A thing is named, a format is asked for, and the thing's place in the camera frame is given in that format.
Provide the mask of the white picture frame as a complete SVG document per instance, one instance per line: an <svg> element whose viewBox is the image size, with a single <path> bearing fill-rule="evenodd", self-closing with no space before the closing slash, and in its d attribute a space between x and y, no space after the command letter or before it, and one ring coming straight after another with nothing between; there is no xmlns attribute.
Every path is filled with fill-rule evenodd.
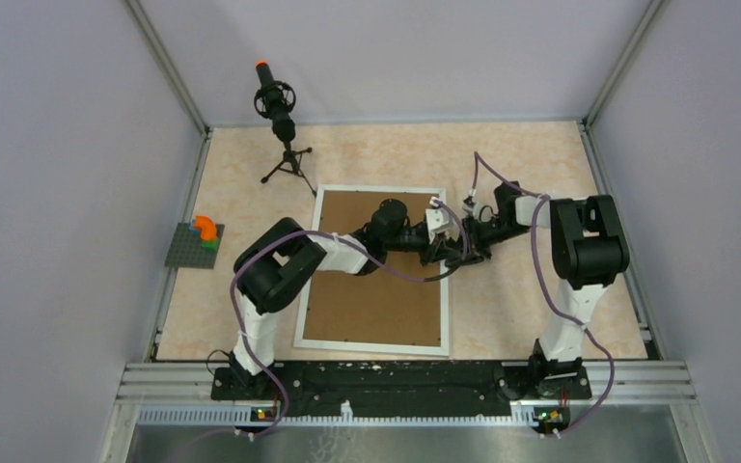
<svg viewBox="0 0 741 463"><path fill-rule="evenodd" d="M323 192L327 189L341 190L341 191L387 191L387 192L412 192L412 193L432 193L433 197L439 199L445 199L446 191L439 187L395 187L395 186L369 186L369 185L336 185L336 184L325 184L320 186L318 196L316 199L316 206L314 209L314 218L312 227L315 225L315 213L318 212L322 204ZM386 259L387 265L397 270L397 274L394 275L405 281L413 283L428 283L426 277L433 273L442 273L445 271L443 264L431 264L428 266L421 266L419 257L416 254L405 254L405 253L391 253ZM450 309L449 309L449 283L446 280L440 282L442 284L442 346L439 348L430 347L418 347L418 346L405 346L405 345L390 345L384 344L371 344L371 343L349 343L345 346L338 346L336 343L331 341L304 341L301 339L301 331L304 324L304 308L307 302L308 293L311 282L302 290L300 295L300 308L295 322L295 330L293 337L293 345L297 349L319 349L319 350L330 350L330 351L350 351L350 352L362 352L369 354L390 354L399 356L436 356L436 357L447 357L450 354Z"/></svg>

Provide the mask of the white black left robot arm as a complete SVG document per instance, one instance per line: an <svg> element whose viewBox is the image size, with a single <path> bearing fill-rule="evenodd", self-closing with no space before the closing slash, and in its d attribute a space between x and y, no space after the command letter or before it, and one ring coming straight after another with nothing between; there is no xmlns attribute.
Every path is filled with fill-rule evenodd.
<svg viewBox="0 0 741 463"><path fill-rule="evenodd" d="M473 247L468 226L451 208L431 198L424 218L411 224L406 205L394 199L380 203L369 221L350 234L303 229L295 220L279 220L237 259L230 297L238 324L230 355L234 386L248 398L267 393L274 363L277 314L284 310L317 272L367 276L386 263L391 252L419 254L423 263L441 262L449 277Z"/></svg>

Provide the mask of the green toy block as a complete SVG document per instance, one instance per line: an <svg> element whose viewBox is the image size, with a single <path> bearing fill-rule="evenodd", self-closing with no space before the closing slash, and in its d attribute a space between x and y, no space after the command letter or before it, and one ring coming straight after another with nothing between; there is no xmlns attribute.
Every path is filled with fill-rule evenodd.
<svg viewBox="0 0 741 463"><path fill-rule="evenodd" d="M220 246L220 238L215 237L214 239L210 240L202 240L201 241L201 247L208 251L217 251Z"/></svg>

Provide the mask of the grey lego baseplate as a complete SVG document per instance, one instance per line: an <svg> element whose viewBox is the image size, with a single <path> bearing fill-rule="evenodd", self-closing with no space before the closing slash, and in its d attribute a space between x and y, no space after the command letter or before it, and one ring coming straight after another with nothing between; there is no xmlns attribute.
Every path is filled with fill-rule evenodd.
<svg viewBox="0 0 741 463"><path fill-rule="evenodd" d="M200 237L189 233L189 224L190 222L181 222L176 225L164 265L170 268L213 269L219 249L217 251L203 249ZM223 224L216 226L221 245L225 226Z"/></svg>

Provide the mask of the black microphone orange tip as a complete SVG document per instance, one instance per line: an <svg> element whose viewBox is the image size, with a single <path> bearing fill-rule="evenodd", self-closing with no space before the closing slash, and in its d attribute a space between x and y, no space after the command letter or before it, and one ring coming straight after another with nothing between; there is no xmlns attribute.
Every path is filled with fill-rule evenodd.
<svg viewBox="0 0 741 463"><path fill-rule="evenodd" d="M258 61L255 71L260 87L254 96L254 107L264 119L271 121L274 135L283 143L295 138L295 122L290 116L296 103L295 90L286 82L276 80L266 61Z"/></svg>

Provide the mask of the brown frame backing board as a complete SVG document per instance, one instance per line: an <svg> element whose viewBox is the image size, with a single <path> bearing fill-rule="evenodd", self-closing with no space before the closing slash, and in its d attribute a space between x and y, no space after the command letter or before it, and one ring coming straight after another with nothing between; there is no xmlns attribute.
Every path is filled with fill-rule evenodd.
<svg viewBox="0 0 741 463"><path fill-rule="evenodd" d="M403 202L412 225L422 221L432 193L327 189L315 213L316 230L349 234L381 203ZM413 283L376 270L367 276L316 272L304 308L301 339L349 343L442 346L442 284Z"/></svg>

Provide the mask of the orange curved toy block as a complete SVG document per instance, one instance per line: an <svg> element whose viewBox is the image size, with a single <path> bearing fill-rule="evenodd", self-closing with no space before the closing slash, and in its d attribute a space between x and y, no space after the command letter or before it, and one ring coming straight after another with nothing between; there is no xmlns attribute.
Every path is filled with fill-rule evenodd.
<svg viewBox="0 0 741 463"><path fill-rule="evenodd" d="M199 231L198 236L201 240L210 240L218 237L218 230L213 220L204 215L196 215L193 219L196 223L196 229Z"/></svg>

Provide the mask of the black microphone tripod stand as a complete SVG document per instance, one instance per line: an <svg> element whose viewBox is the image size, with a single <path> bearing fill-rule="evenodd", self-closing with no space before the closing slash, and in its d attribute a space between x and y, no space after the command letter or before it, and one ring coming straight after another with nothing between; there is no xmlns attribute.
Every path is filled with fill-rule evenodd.
<svg viewBox="0 0 741 463"><path fill-rule="evenodd" d="M312 186L311 182L306 177L302 170L302 159L305 154L311 154L314 149L312 147L305 148L303 150L295 150L291 142L284 142L284 151L282 154L282 160L274 166L274 168L261 178L261 183L266 184L271 178L278 172L289 174L295 177L302 178L311 194L316 197L316 189Z"/></svg>

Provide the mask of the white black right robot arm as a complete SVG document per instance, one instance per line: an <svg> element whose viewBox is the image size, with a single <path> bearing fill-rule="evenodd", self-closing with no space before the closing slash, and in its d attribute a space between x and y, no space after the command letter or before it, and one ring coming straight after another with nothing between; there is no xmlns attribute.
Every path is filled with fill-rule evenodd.
<svg viewBox="0 0 741 463"><path fill-rule="evenodd" d="M526 195L503 183L494 191L497 211L487 221L477 219L475 205L466 201L462 224L471 252L490 257L493 245L527 233L531 257L540 266L537 233L550 233L550 256L558 289L541 290L553 317L536 339L529 359L527 383L540 397L552 397L582 367L583 341L597 302L629 266L631 253L615 200L609 195L584 199L552 199Z"/></svg>

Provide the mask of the aluminium front rail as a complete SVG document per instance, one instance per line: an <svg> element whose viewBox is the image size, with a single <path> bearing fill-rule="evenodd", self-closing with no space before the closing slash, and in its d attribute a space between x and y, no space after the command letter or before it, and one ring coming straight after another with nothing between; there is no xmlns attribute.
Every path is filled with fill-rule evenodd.
<svg viewBox="0 0 741 463"><path fill-rule="evenodd" d="M687 367L588 362L518 393L512 361L131 364L104 462L718 462Z"/></svg>

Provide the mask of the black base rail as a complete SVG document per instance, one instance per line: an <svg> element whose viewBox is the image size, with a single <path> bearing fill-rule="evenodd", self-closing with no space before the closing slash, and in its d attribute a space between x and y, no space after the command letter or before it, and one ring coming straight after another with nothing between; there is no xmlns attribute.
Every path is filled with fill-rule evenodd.
<svg viewBox="0 0 741 463"><path fill-rule="evenodd" d="M356 418L501 417L521 399L590 399L583 369L569 380L527 381L528 363L464 361L277 361L246 387L230 366L214 371L216 401L265 403L286 420L335 417L348 404Z"/></svg>

